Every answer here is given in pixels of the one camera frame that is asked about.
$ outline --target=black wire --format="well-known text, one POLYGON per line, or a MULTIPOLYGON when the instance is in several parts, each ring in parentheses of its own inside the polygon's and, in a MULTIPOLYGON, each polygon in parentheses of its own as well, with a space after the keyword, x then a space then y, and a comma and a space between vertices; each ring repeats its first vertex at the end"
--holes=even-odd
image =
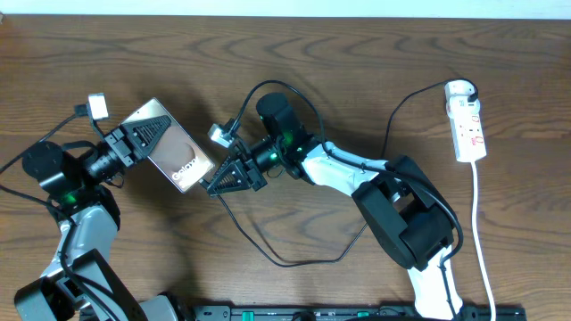
POLYGON ((53 210, 54 212, 58 213, 59 215, 61 215, 63 218, 70 220, 70 216, 65 214, 63 211, 61 211, 60 209, 56 208, 55 206, 53 206, 52 204, 50 204, 49 202, 45 202, 42 201, 40 199, 38 199, 37 197, 34 197, 32 195, 28 195, 25 193, 21 193, 18 191, 14 191, 13 189, 10 189, 8 187, 5 187, 4 185, 0 185, 0 190, 5 191, 7 193, 10 193, 14 196, 18 196, 23 198, 24 200, 28 200, 28 201, 32 201, 35 203, 38 203, 40 205, 46 206, 49 210, 53 210))
POLYGON ((232 210, 228 207, 228 205, 226 204, 226 202, 224 201, 224 199, 222 198, 222 196, 217 195, 218 199, 220 200, 220 202, 222 203, 222 206, 224 206, 224 208, 226 209, 226 211, 228 212, 228 215, 230 216, 230 218, 232 218, 232 220, 234 221, 234 224, 236 225, 236 227, 238 228, 238 230, 240 231, 240 233, 242 233, 242 235, 248 239, 248 241, 250 241, 250 243, 256 248, 258 249, 258 251, 261 253, 261 255, 263 255, 264 257, 266 257, 266 259, 268 259, 270 262, 272 262, 274 265, 276 265, 277 267, 280 268, 296 268, 296 267, 301 267, 301 266, 307 266, 307 265, 311 265, 311 264, 334 264, 337 263, 339 261, 341 261, 349 252, 349 250, 353 247, 353 245, 355 245, 355 243, 357 242, 357 240, 359 239, 359 237, 363 234, 363 232, 365 232, 365 228, 367 226, 364 226, 359 233, 355 236, 355 238, 353 238, 353 240, 351 241, 351 243, 349 243, 349 246, 347 246, 347 248, 345 249, 345 251, 343 251, 343 253, 341 254, 341 256, 339 256, 337 259, 315 259, 315 260, 308 260, 308 261, 304 261, 304 262, 299 262, 299 263, 294 263, 294 264, 281 264, 276 262, 275 260, 273 260, 268 253, 266 253, 240 226, 240 224, 238 223, 238 221, 236 220, 236 217, 234 216, 234 213, 232 213, 232 210))
MULTIPOLYGON (((37 143, 42 143, 45 140, 47 140, 48 138, 50 138, 51 136, 53 136, 55 134, 55 132, 57 132, 58 130, 60 130, 62 127, 64 127, 67 123, 69 123, 70 121, 74 120, 75 118, 77 118, 78 115, 76 114, 72 114, 71 116, 69 116, 67 119, 65 119, 64 121, 62 121, 58 126, 56 126, 54 129, 50 130, 47 134, 45 134, 42 138, 40 138, 37 143)), ((4 173, 8 168, 10 168, 16 161, 18 161, 20 158, 23 157, 23 155, 26 154, 26 152, 28 152, 29 148, 26 148, 23 152, 21 152, 20 154, 18 154, 16 157, 14 157, 12 160, 8 161, 6 164, 3 165, 3 167, 0 168, 0 174, 4 173)), ((65 214, 63 211, 61 211, 60 209, 56 208, 55 206, 53 206, 51 203, 49 202, 45 202, 42 201, 40 199, 38 199, 37 197, 28 195, 26 193, 22 193, 22 192, 18 192, 18 191, 14 191, 13 189, 10 189, 4 185, 0 185, 0 190, 12 194, 14 196, 18 196, 21 197, 25 200, 28 201, 32 201, 35 203, 38 203, 40 205, 43 205, 45 207, 47 207, 49 210, 52 210, 56 213, 58 213, 59 215, 61 215, 63 218, 66 218, 68 220, 70 220, 70 217, 65 214)))
POLYGON ((386 124, 385 142, 383 143, 383 150, 381 151, 381 159, 383 159, 383 158, 385 157, 386 146, 388 145, 388 140, 389 140, 389 131, 391 130, 391 122, 393 122, 394 114, 401 108, 401 106, 402 106, 407 100, 409 100, 409 98, 411 98, 413 95, 420 94, 420 93, 422 93, 422 92, 425 92, 426 90, 432 89, 432 88, 434 88, 434 87, 436 87, 436 86, 444 85, 444 84, 446 84, 446 83, 448 83, 448 82, 450 82, 450 81, 455 81, 455 80, 465 80, 465 81, 469 82, 472 86, 474 86, 474 93, 471 94, 471 95, 468 97, 468 101, 469 101, 469 102, 474 102, 474 101, 478 98, 478 88, 476 87, 476 85, 475 85, 472 81, 470 81, 469 79, 466 79, 466 78, 452 78, 452 79, 444 80, 444 81, 435 83, 435 84, 433 84, 433 85, 430 85, 430 86, 428 86, 428 87, 422 88, 422 89, 420 89, 420 90, 417 90, 417 91, 414 92, 414 93, 411 93, 411 94, 407 95, 406 97, 404 97, 404 99, 401 101, 401 103, 399 103, 399 105, 396 106, 396 108, 394 109, 393 113, 391 113, 391 117, 389 117, 388 123, 386 124))
MULTIPOLYGON (((77 114, 73 114, 71 116, 69 116, 67 119, 65 119, 64 121, 62 121, 59 125, 57 125, 54 129, 50 130, 47 134, 45 134, 42 138, 40 138, 37 143, 42 143, 45 140, 49 139, 51 136, 53 136, 58 130, 60 130, 62 127, 64 127, 67 123, 69 123, 70 121, 74 120, 75 118, 77 118, 78 115, 77 114)), ((23 155, 26 154, 26 152, 29 150, 30 147, 26 148, 26 150, 24 150, 23 152, 21 152, 20 154, 18 154, 16 157, 14 157, 12 160, 8 161, 6 164, 3 165, 3 167, 0 168, 0 174, 4 173, 8 168, 10 168, 16 161, 18 161, 19 159, 21 159, 23 157, 23 155)), ((89 288, 87 288, 79 279, 78 276, 76 276, 71 269, 68 267, 67 262, 65 260, 65 252, 67 251, 67 248, 69 246, 69 242, 70 242, 70 236, 73 233, 73 231, 75 230, 75 228, 77 227, 77 223, 66 213, 64 213, 62 210, 58 209, 57 207, 53 206, 51 203, 49 202, 45 202, 42 201, 40 199, 38 199, 37 197, 22 193, 22 192, 18 192, 18 191, 14 191, 13 189, 7 188, 3 185, 0 185, 0 190, 7 192, 9 194, 21 197, 25 200, 28 201, 32 201, 35 203, 38 203, 40 205, 43 205, 45 207, 47 207, 49 210, 53 210, 56 213, 58 213, 59 215, 61 215, 63 218, 65 218, 66 220, 68 220, 70 222, 70 230, 68 231, 68 234, 66 235, 65 239, 63 240, 63 244, 62 244, 62 251, 59 253, 60 256, 60 262, 62 263, 62 269, 64 271, 64 273, 66 274, 66 276, 85 294, 87 295, 87 297, 89 297, 89 299, 91 299, 93 302, 95 302, 96 304, 99 305, 99 307, 112 319, 112 320, 117 320, 119 321, 119 319, 117 318, 117 316, 115 316, 115 314, 113 313, 113 311, 111 309, 109 309, 109 307, 107 305, 105 305, 101 299, 99 299, 89 288)), ((119 305, 119 303, 117 303, 117 301, 111 297, 111 299, 113 301, 115 301, 115 303, 117 305, 119 305)))
MULTIPOLYGON (((470 97, 468 98, 469 102, 473 102, 477 99, 478 97, 478 89, 476 87, 476 84, 474 84, 472 81, 470 81, 469 79, 466 78, 454 78, 454 79, 448 79, 448 80, 444 80, 441 81, 439 83, 433 84, 431 86, 425 87, 423 89, 420 89, 412 94, 407 95, 402 101, 401 103, 399 103, 399 105, 394 109, 393 113, 391 114, 391 117, 389 118, 389 121, 387 123, 387 127, 386 127, 386 133, 385 133, 385 142, 383 144, 383 151, 381 153, 381 158, 384 158, 385 156, 385 151, 386 151, 386 146, 388 144, 388 136, 389 136, 389 131, 390 131, 390 126, 391 126, 391 122, 393 121, 393 117, 394 114, 396 114, 396 112, 401 108, 401 106, 409 99, 411 98, 413 95, 422 93, 426 90, 429 90, 431 88, 434 88, 436 86, 440 86, 443 85, 447 82, 453 81, 453 80, 466 80, 467 82, 469 82, 472 86, 474 86, 474 93, 470 95, 470 97)), ((383 173, 385 175, 389 175, 392 176, 394 178, 398 178, 400 179, 402 182, 406 182, 409 185, 414 185, 416 188, 420 189, 421 191, 423 191, 424 193, 426 193, 430 198, 432 198, 436 204, 438 205, 438 207, 440 207, 444 213, 446 214, 446 216, 448 216, 448 219, 451 221, 451 223, 454 225, 454 227, 456 228, 456 232, 458 233, 458 242, 456 244, 456 247, 454 247, 454 249, 445 257, 443 257, 440 261, 440 269, 443 271, 443 279, 444 279, 444 286, 446 288, 446 294, 447 294, 447 300, 450 304, 451 307, 451 312, 452 312, 452 316, 454 318, 454 320, 456 319, 456 312, 454 310, 454 307, 452 306, 452 302, 451 302, 451 294, 450 294, 450 288, 448 286, 448 279, 446 278, 445 275, 445 266, 444 266, 444 262, 446 262, 446 260, 451 259, 454 255, 456 255, 459 250, 462 248, 462 244, 464 243, 464 234, 462 233, 462 227, 458 221, 458 218, 453 214, 452 209, 450 209, 449 206, 447 206, 446 204, 444 204, 438 197, 435 196, 435 194, 437 192, 433 192, 431 191, 431 189, 429 187, 427 187, 424 183, 419 182, 416 178, 414 177, 409 177, 409 176, 405 176, 403 174, 399 174, 399 173, 394 173, 392 171, 386 170, 386 169, 377 169, 377 168, 371 168, 366 166, 365 164, 355 164, 351 161, 345 160, 343 158, 340 158, 336 155, 334 155, 330 150, 327 149, 326 146, 326 136, 325 136, 325 126, 323 125, 323 119, 321 118, 321 115, 319 114, 318 110, 315 108, 315 106, 313 105, 313 103, 311 103, 311 101, 309 99, 307 99, 299 90, 295 89, 294 87, 288 85, 287 83, 283 82, 283 81, 279 81, 279 80, 266 80, 261 82, 260 84, 258 84, 257 86, 255 86, 251 91, 250 94, 248 94, 246 96, 246 99, 244 100, 244 104, 242 105, 242 109, 240 110, 240 112, 238 112, 238 116, 236 117, 236 121, 234 122, 231 130, 230 130, 230 134, 234 134, 234 130, 236 130, 238 122, 240 120, 240 118, 242 117, 242 115, 244 114, 246 105, 248 104, 250 98, 252 97, 253 93, 260 88, 261 86, 268 84, 268 83, 275 83, 275 84, 279 84, 282 86, 287 87, 288 89, 290 89, 291 91, 293 91, 294 93, 298 94, 309 106, 310 108, 313 110, 313 112, 315 113, 316 117, 318 118, 318 122, 319 122, 319 131, 320 131, 320 136, 321 136, 321 146, 324 150, 324 152, 326 152, 326 154, 329 157, 332 157, 342 163, 345 163, 347 165, 351 165, 353 167, 357 167, 360 169, 364 169, 364 170, 371 170, 371 171, 376 171, 378 173, 383 173)), ((266 254, 261 248, 260 246, 258 246, 258 244, 256 244, 252 238, 250 238, 250 236, 248 236, 244 230, 242 230, 242 228, 237 224, 236 219, 234 218, 234 216, 231 214, 232 212, 230 211, 230 208, 226 205, 226 203, 221 199, 221 197, 219 196, 220 200, 222 201, 222 204, 225 206, 225 208, 228 210, 228 213, 230 214, 230 216, 233 218, 236 226, 238 227, 238 229, 240 230, 240 232, 242 232, 242 234, 258 249, 258 251, 260 251, 267 259, 269 259, 272 263, 278 265, 278 266, 283 266, 280 265, 279 263, 277 263, 276 261, 274 261, 273 259, 271 259, 268 254, 266 254)), ((353 240, 352 244, 349 246, 349 248, 347 249, 347 251, 352 247, 352 245, 357 241, 357 239, 359 238, 359 236, 362 234, 362 232, 365 230, 365 228, 367 228, 367 224, 361 229, 361 232, 355 237, 355 239, 353 240)))
MULTIPOLYGON (((75 223, 73 219, 70 219, 70 230, 63 240, 62 251, 60 251, 60 265, 62 266, 63 272, 89 299, 91 299, 99 308, 101 308, 111 320, 119 321, 120 319, 115 315, 115 313, 113 313, 113 311, 98 296, 96 296, 95 293, 91 291, 91 289, 89 289, 83 282, 81 282, 78 276, 73 273, 73 271, 71 271, 70 267, 68 267, 65 253, 67 252, 68 246, 70 245, 71 235, 77 226, 77 223, 75 223)), ((114 297, 110 297, 110 299, 120 307, 119 303, 115 300, 114 297)))
MULTIPOLYGON (((296 93, 298 96, 300 96, 300 98, 302 98, 312 109, 314 112, 317 112, 317 110, 315 109, 315 107, 313 106, 313 104, 310 102, 309 99, 307 99, 299 90, 297 90, 295 87, 288 85, 287 83, 281 81, 281 80, 265 80, 260 82, 260 84, 256 85, 254 88, 252 88, 252 90, 250 91, 250 93, 246 96, 246 99, 244 100, 244 103, 242 104, 242 108, 240 109, 240 112, 238 112, 238 115, 236 116, 236 120, 234 120, 234 123, 232 124, 232 127, 230 128, 230 130, 228 131, 228 133, 232 136, 236 131, 237 131, 237 127, 240 123, 240 119, 242 118, 242 115, 244 115, 244 112, 246 110, 246 106, 248 105, 248 102, 250 102, 250 98, 252 98, 253 93, 255 93, 256 90, 258 90, 258 88, 260 88, 261 86, 264 86, 266 84, 279 84, 281 86, 286 87, 287 89, 291 90, 292 92, 296 93)), ((319 119, 319 127, 321 128, 321 130, 323 130, 323 121, 321 119, 319 119)))
POLYGON ((273 177, 273 176, 271 176, 271 175, 269 174, 269 169, 268 169, 268 170, 266 170, 266 175, 267 175, 269 178, 278 178, 278 177, 282 176, 282 174, 284 174, 285 172, 286 172, 286 169, 282 169, 282 170, 279 171, 279 173, 278 173, 277 175, 275 175, 275 176, 273 177))
MULTIPOLYGON (((75 118, 77 118, 78 116, 76 114, 73 114, 71 116, 69 116, 66 120, 62 121, 58 126, 56 126, 54 129, 50 130, 47 134, 45 134, 42 138, 40 138, 37 143, 42 143, 44 142, 46 139, 48 139, 49 137, 53 136, 55 134, 56 131, 60 130, 62 127, 64 127, 67 123, 69 123, 70 121, 74 120, 75 118)), ((16 161, 18 161, 20 158, 22 158, 22 156, 24 156, 24 154, 28 151, 29 148, 26 148, 26 150, 24 150, 23 152, 21 152, 18 156, 14 157, 12 160, 8 161, 5 165, 3 165, 3 167, 0 168, 0 174, 4 173, 9 167, 11 167, 16 161)))

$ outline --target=white wire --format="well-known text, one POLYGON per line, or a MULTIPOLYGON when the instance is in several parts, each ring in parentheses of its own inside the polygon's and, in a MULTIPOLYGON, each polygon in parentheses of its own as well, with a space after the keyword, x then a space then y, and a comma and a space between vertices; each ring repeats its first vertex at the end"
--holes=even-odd
POLYGON ((478 174, 476 171, 476 162, 472 161, 472 176, 474 181, 474 200, 472 201, 472 234, 474 235, 474 245, 476 246, 476 254, 478 257, 478 263, 480 264, 480 271, 482 271, 482 278, 484 279, 485 292, 488 295, 488 301, 490 301, 490 320, 496 320, 496 305, 493 301, 492 287, 490 286, 490 280, 488 279, 488 272, 485 270, 484 255, 482 254, 482 246, 480 245, 480 236, 478 236, 478 174))

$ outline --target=power strip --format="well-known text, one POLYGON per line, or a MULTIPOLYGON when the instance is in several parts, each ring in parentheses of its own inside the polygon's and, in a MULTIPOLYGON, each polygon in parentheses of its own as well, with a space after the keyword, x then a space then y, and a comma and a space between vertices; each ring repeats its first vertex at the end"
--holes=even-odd
POLYGON ((475 91, 466 80, 454 80, 444 87, 456 160, 461 162, 477 161, 486 155, 480 100, 470 102, 468 99, 475 91))
POLYGON ((477 99, 477 89, 469 81, 454 80, 446 84, 446 112, 450 117, 452 140, 456 160, 469 162, 472 166, 474 183, 474 200, 472 202, 472 234, 476 246, 476 255, 484 280, 485 292, 490 302, 490 320, 496 320, 496 307, 493 301, 492 287, 484 264, 484 255, 480 245, 477 225, 478 205, 478 175, 476 161, 486 155, 484 133, 480 121, 480 101, 477 99))

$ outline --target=wood grain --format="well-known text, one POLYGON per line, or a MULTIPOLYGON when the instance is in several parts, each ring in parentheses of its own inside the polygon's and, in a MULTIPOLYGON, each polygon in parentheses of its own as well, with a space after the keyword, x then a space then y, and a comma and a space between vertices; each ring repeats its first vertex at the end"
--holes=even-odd
MULTIPOLYGON (((212 17, 7 16, 0 25, 0 161, 8 161, 87 95, 105 92, 116 126, 157 97, 219 164, 213 122, 235 116, 267 78, 302 90, 343 148, 379 157, 385 124, 403 96, 457 76, 481 92, 488 156, 478 162, 480 230, 496 300, 522 304, 529 320, 571 313, 571 22, 212 17)), ((269 90, 254 96, 254 101, 269 90)), ((458 212, 467 236, 453 260, 466 301, 486 298, 471 240, 470 168, 453 156, 442 89, 416 97, 393 123, 388 155, 413 157, 458 212)), ((294 99, 309 128, 311 112, 294 99)), ((261 137, 255 111, 246 139, 261 137)), ((84 120, 54 139, 90 139, 84 120)), ((3 184, 45 197, 16 166, 3 184)), ((114 195, 121 229, 111 264, 140 300, 172 290, 189 304, 377 305, 414 300, 406 272, 370 231, 339 264, 279 269, 200 188, 180 194, 150 164, 114 195)), ((328 188, 271 180, 230 194, 244 229, 286 260, 336 257, 363 219, 328 188)), ((0 194, 0 320, 12 298, 54 255, 57 228, 37 205, 0 194)))

